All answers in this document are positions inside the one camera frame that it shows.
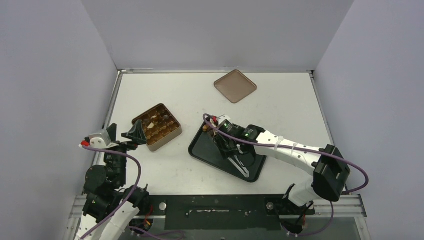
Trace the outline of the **metal tongs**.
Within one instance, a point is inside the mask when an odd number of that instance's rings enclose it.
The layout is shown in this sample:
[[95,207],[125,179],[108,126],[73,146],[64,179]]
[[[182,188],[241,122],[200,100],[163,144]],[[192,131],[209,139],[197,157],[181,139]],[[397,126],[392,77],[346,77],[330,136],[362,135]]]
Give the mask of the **metal tongs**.
[[228,160],[241,173],[244,178],[250,177],[250,172],[248,168],[243,164],[243,162],[239,159],[237,155],[229,157]]

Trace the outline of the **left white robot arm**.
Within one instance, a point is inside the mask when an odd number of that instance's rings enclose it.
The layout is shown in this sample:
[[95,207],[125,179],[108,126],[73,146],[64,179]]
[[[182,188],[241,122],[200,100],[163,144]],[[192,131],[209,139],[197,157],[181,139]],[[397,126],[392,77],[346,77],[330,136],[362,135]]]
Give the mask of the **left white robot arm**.
[[[117,240],[136,215],[153,211],[147,188],[138,186],[141,164],[128,155],[129,151],[147,144],[142,121],[137,120],[128,132],[122,133],[126,141],[118,141],[116,136],[117,125],[113,123],[85,137],[79,145],[82,149],[103,153],[104,164],[91,166],[85,174],[83,192],[86,202],[75,235],[77,240]],[[138,173],[135,183],[120,192],[119,189],[127,183],[128,159],[136,163]]]

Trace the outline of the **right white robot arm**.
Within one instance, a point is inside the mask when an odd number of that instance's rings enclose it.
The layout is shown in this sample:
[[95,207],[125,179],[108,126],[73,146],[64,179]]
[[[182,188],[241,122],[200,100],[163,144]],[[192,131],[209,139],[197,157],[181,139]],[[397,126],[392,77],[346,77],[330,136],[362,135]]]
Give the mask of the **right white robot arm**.
[[344,194],[351,170],[335,146],[303,145],[256,125],[231,123],[226,116],[213,116],[206,125],[214,144],[239,170],[247,170],[240,157],[251,154],[280,160],[307,175],[302,182],[291,184],[284,194],[282,202],[287,213],[295,214],[318,199],[337,202]]

